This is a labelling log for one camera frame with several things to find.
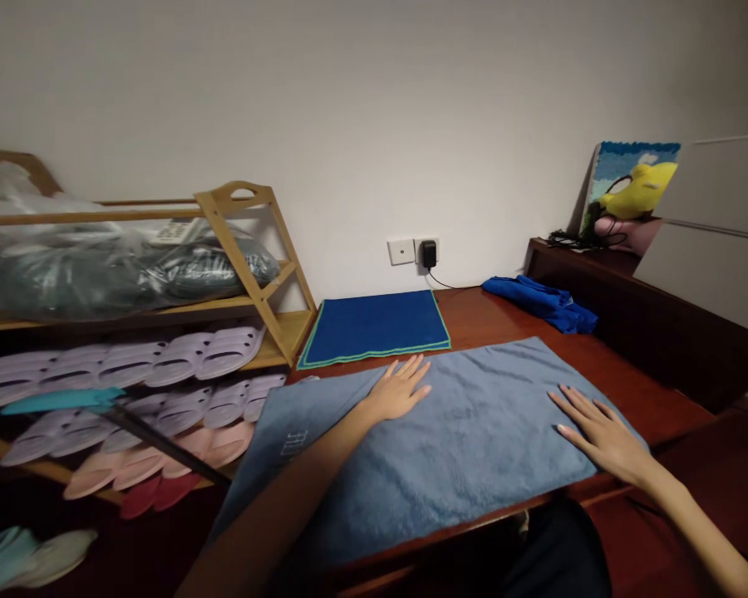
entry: right hand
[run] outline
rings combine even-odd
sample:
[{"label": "right hand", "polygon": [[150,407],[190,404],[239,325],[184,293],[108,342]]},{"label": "right hand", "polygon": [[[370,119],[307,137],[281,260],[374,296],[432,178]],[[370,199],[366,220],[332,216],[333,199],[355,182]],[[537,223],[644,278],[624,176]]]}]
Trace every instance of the right hand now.
[{"label": "right hand", "polygon": [[557,430],[601,469],[626,483],[648,489],[665,469],[629,431],[614,409],[591,401],[568,386],[559,386],[568,400],[549,392],[551,400],[587,435],[565,425]]},{"label": "right hand", "polygon": [[368,396],[358,403],[361,409],[374,416],[375,422],[406,415],[432,390],[431,386],[426,385],[413,392],[430,370],[430,362],[424,361],[423,354],[413,355],[396,371],[398,365],[399,361],[394,361]]}]

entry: charger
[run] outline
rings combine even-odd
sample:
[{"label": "charger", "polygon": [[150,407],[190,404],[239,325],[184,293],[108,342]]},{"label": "charger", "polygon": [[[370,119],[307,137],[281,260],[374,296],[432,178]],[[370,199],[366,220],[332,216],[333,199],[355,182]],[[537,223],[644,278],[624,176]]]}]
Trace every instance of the charger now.
[{"label": "charger", "polygon": [[434,268],[438,263],[438,247],[435,241],[421,241],[418,247],[421,255],[421,265],[427,270]]}]

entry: dark blue towel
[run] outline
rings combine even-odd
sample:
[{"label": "dark blue towel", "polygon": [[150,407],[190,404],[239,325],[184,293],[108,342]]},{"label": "dark blue towel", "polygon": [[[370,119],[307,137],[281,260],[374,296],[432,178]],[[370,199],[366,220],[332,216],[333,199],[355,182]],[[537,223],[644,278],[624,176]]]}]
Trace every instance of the dark blue towel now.
[{"label": "dark blue towel", "polygon": [[493,277],[485,281],[482,288],[543,318],[564,334],[589,334],[598,323],[598,316],[574,303],[568,291],[546,287],[526,276]]},{"label": "dark blue towel", "polygon": [[432,291],[326,299],[298,369],[450,348]]},{"label": "dark blue towel", "polygon": [[[286,569],[321,570],[353,561],[596,473],[585,454],[554,429],[575,424],[546,393],[557,384],[571,385],[614,405],[540,339],[429,359],[422,384],[432,385],[430,395],[363,439]],[[365,397],[384,369],[272,389],[212,539]]]}]

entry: clear plastic bag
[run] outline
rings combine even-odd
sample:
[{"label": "clear plastic bag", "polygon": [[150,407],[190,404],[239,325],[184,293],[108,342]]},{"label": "clear plastic bag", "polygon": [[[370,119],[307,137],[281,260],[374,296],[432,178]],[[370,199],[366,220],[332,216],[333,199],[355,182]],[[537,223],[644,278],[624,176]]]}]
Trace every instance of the clear plastic bag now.
[{"label": "clear plastic bag", "polygon": [[[0,162],[0,216],[100,211],[105,209],[98,203],[76,199],[63,193],[48,198],[33,185],[29,173],[22,166],[13,162]],[[118,231],[119,227],[115,223],[4,226],[0,227],[0,252],[37,235],[78,230]]]},{"label": "clear plastic bag", "polygon": [[[247,233],[233,233],[258,284],[271,282],[277,260]],[[175,248],[125,230],[41,235],[0,253],[0,309],[23,320],[112,320],[243,292],[210,228]]]}]

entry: wall outlet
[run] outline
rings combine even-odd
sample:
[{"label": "wall outlet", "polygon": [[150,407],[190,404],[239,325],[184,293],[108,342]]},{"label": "wall outlet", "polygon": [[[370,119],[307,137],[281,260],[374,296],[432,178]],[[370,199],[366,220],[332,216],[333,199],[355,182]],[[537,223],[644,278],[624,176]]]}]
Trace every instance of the wall outlet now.
[{"label": "wall outlet", "polygon": [[413,239],[413,252],[416,254],[416,263],[423,266],[421,263],[421,241],[435,241],[435,254],[437,261],[440,261],[440,239],[438,237],[422,237]]},{"label": "wall outlet", "polygon": [[416,260],[416,250],[412,239],[388,241],[388,253],[391,254],[391,265],[413,263]]}]

